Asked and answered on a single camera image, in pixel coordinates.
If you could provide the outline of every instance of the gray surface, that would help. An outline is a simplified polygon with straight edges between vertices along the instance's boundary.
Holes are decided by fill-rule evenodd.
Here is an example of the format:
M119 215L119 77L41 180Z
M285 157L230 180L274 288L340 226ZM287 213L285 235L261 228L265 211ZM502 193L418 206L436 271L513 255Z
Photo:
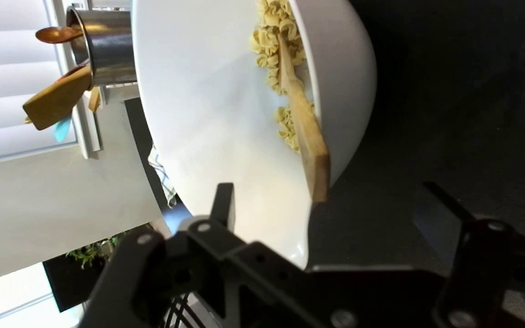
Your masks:
M424 180L525 231L525 0L353 4L380 89L364 144L313 220L313 261L436 268L413 226Z

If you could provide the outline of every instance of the window blinds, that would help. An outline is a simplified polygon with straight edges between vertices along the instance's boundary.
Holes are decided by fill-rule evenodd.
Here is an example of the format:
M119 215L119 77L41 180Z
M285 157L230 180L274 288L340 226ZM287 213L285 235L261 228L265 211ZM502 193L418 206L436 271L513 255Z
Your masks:
M55 47L34 36L46 25L45 0L0 0L0 159L59 146L54 128L37 131L24 122L23 109L30 97L61 77Z

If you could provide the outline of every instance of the wall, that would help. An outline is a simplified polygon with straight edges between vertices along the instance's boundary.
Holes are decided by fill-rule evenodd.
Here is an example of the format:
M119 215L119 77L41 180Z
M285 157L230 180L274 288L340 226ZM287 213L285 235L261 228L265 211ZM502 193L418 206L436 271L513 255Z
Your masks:
M0 275L161 219L123 102L101 107L105 151L0 162Z

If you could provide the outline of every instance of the black metal bracket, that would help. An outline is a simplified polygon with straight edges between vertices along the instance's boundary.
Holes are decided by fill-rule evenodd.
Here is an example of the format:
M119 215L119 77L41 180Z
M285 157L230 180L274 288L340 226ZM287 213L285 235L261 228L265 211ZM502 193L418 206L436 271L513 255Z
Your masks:
M234 189L225 184L210 219L174 239L128 235L81 326L159 326L172 299L190 292L225 328L525 326L502 310L506 290L525 292L525 237L502 220L475 220L436 186L420 197L418 219L455 261L449 279L422 270L303 271L265 244L234 235L227 228L232 202ZM457 235L440 239L438 228Z

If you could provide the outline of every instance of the stainless steel pot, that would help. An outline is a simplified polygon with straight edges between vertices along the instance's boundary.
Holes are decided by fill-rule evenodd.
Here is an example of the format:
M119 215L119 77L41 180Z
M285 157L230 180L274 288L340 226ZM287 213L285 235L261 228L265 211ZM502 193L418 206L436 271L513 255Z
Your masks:
M66 25L83 29L83 36L72 40L72 49L77 64L90 60L94 86L138 82L128 11L77 11L70 7Z

